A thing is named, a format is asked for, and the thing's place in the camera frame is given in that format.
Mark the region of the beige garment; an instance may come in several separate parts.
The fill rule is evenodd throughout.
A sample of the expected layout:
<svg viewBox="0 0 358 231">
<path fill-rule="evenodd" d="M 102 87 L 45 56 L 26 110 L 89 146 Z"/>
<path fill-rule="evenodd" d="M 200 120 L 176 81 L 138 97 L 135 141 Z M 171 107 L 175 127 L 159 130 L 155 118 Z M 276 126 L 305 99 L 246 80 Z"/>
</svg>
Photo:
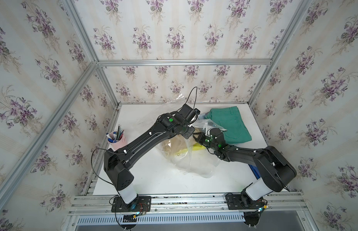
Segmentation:
<svg viewBox="0 0 358 231">
<path fill-rule="evenodd" d="M 165 155 L 174 156 L 175 152 L 178 152 L 181 149 L 190 148 L 197 142 L 191 136 L 188 140 L 182 137 L 181 135 L 175 136 L 169 140 L 163 141 L 161 143 L 161 151 Z"/>
</svg>

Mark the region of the clear plastic vacuum bag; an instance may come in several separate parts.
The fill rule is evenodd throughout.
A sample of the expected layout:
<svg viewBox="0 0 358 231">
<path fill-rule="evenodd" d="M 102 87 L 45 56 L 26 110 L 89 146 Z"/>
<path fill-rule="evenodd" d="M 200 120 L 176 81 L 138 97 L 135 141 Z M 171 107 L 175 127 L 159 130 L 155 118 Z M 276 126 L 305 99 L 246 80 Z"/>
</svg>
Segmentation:
<svg viewBox="0 0 358 231">
<path fill-rule="evenodd" d="M 142 114 L 143 118 L 137 121 L 133 131 L 141 135 L 155 123 L 159 115 L 175 111 L 185 101 L 183 94 L 177 95 L 173 100 L 162 101 L 156 109 L 151 108 Z M 183 136 L 177 135 L 174 138 L 160 142 L 152 151 L 157 151 L 159 155 L 169 162 L 170 166 L 179 169 L 180 172 L 197 174 L 203 178 L 212 177 L 219 164 L 219 159 L 210 154 L 193 137 L 185 139 Z"/>
</svg>

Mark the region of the green garment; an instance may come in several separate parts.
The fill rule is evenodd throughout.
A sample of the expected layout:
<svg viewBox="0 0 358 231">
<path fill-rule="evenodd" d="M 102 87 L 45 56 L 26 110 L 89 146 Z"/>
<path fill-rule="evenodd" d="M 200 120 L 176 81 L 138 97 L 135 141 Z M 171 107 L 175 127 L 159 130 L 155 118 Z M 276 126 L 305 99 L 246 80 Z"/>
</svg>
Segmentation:
<svg viewBox="0 0 358 231">
<path fill-rule="evenodd" d="M 252 136 L 245 126 L 238 107 L 212 108 L 205 115 L 227 131 L 224 132 L 224 139 L 228 144 L 246 143 L 252 140 Z"/>
</svg>

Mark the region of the light blue garment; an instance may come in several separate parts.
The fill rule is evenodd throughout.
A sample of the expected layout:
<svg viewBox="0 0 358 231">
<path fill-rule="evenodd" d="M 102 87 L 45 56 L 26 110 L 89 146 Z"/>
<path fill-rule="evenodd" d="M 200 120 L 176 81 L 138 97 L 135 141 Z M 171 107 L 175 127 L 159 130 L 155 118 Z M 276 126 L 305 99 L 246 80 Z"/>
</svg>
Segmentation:
<svg viewBox="0 0 358 231">
<path fill-rule="evenodd" d="M 200 114 L 199 116 L 198 116 L 198 120 L 204 120 L 204 119 L 208 119 L 207 118 L 207 113 L 204 113 L 204 114 Z"/>
</svg>

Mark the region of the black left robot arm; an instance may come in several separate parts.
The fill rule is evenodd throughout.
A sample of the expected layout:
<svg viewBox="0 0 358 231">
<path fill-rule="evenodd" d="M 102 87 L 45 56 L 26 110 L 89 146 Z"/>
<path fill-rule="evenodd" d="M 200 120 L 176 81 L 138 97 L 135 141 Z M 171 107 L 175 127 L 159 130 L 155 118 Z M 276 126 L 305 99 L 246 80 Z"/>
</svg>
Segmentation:
<svg viewBox="0 0 358 231">
<path fill-rule="evenodd" d="M 104 171 L 126 206 L 137 203 L 138 194 L 132 182 L 130 169 L 147 152 L 159 143 L 181 135 L 188 139 L 195 131 L 192 124 L 198 119 L 200 110 L 184 104 L 178 111 L 160 115 L 155 123 L 131 143 L 104 153 Z"/>
</svg>

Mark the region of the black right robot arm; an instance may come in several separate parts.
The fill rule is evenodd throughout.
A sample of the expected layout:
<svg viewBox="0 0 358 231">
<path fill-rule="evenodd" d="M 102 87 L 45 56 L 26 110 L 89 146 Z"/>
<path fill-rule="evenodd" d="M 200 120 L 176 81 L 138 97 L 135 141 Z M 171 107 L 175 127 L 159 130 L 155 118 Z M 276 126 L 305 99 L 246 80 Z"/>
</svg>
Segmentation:
<svg viewBox="0 0 358 231">
<path fill-rule="evenodd" d="M 240 162 L 257 168 L 259 179 L 251 183 L 240 194 L 226 196 L 228 207 L 242 209 L 264 208 L 267 203 L 264 196 L 272 192 L 281 192 L 296 176 L 297 172 L 290 162 L 273 146 L 250 149 L 228 144 L 224 132 L 210 129 L 209 133 L 195 132 L 197 143 L 211 154 L 225 162 Z"/>
</svg>

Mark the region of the yellow folded garment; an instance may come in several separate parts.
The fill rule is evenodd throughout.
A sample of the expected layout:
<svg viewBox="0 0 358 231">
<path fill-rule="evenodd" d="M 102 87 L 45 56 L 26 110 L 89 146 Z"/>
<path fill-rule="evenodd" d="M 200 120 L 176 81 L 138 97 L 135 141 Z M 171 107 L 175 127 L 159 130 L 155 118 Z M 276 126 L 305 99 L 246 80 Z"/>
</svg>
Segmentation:
<svg viewBox="0 0 358 231">
<path fill-rule="evenodd" d="M 204 150 L 204 149 L 205 149 L 205 147 L 203 145 L 196 143 L 193 146 L 191 146 L 190 148 L 181 149 L 178 152 L 175 152 L 174 155 L 179 156 L 179 155 L 182 155 L 182 154 L 185 154 L 188 152 L 199 151 L 199 150 Z"/>
</svg>

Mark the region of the pink pen cup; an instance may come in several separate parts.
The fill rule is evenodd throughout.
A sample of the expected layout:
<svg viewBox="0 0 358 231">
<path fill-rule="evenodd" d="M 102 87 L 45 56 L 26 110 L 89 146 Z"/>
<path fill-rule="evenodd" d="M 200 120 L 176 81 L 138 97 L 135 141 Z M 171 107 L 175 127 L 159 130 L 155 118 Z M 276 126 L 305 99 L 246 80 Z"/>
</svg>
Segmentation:
<svg viewBox="0 0 358 231">
<path fill-rule="evenodd" d="M 119 124 L 117 130 L 113 132 L 106 133 L 108 144 L 113 151 L 116 151 L 127 145 L 127 140 L 125 136 L 125 130 Z"/>
</svg>

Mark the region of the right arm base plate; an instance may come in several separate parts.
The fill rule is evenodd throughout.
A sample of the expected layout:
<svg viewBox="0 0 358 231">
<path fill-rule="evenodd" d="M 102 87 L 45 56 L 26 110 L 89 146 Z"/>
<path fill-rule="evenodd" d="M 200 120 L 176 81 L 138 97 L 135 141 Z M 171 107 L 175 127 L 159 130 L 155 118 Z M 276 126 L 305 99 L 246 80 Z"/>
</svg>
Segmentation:
<svg viewBox="0 0 358 231">
<path fill-rule="evenodd" d="M 229 210 L 255 210 L 261 212 L 267 208 L 267 201 L 261 197 L 254 201 L 245 192 L 240 194 L 227 193 L 225 195 Z"/>
</svg>

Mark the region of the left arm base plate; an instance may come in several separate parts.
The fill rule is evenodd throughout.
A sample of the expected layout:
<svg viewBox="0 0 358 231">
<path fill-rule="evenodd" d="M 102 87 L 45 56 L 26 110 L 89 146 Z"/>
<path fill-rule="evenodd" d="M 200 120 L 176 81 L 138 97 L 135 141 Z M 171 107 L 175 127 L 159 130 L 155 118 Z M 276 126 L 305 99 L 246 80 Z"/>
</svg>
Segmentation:
<svg viewBox="0 0 358 231">
<path fill-rule="evenodd" d="M 138 196 L 129 204 L 126 204 L 120 196 L 117 196 L 113 198 L 111 212 L 149 212 L 151 203 L 151 196 Z"/>
</svg>

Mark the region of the aluminium mounting rail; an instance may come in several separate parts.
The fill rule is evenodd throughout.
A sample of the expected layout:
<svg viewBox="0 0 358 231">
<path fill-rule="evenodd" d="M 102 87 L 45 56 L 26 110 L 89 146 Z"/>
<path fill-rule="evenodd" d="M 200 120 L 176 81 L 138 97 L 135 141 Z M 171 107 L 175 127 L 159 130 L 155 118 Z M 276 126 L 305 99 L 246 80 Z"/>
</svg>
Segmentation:
<svg viewBox="0 0 358 231">
<path fill-rule="evenodd" d="M 195 212 L 228 210 L 235 206 L 243 210 L 242 193 L 142 194 L 137 198 L 137 212 Z M 130 212 L 118 195 L 76 196 L 68 215 L 103 215 Z"/>
</svg>

